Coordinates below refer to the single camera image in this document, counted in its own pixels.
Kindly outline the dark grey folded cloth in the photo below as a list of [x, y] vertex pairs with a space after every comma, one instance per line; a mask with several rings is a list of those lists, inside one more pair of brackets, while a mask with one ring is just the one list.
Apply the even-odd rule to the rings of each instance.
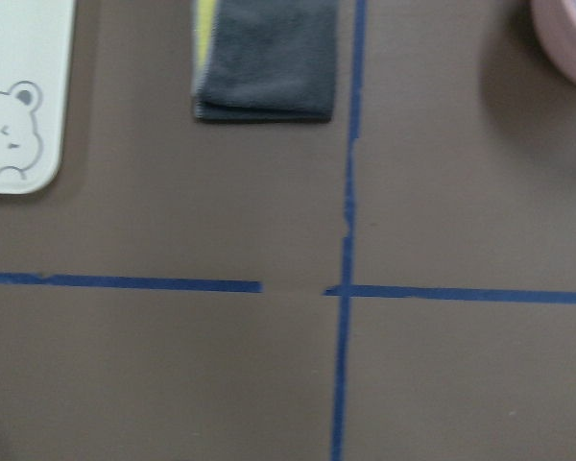
[[336, 1], [195, 1], [193, 114], [209, 122], [326, 122]]

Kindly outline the cream rectangular tray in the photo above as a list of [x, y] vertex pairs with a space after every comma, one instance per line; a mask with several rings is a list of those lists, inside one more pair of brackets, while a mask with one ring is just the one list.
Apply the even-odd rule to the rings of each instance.
[[0, 194], [57, 175], [71, 73], [74, 1], [0, 1]]

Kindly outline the pink bowl with ice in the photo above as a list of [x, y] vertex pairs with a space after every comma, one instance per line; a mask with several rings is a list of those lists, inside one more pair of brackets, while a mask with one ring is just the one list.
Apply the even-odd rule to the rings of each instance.
[[554, 65], [576, 84], [576, 1], [534, 0], [530, 8], [540, 45]]

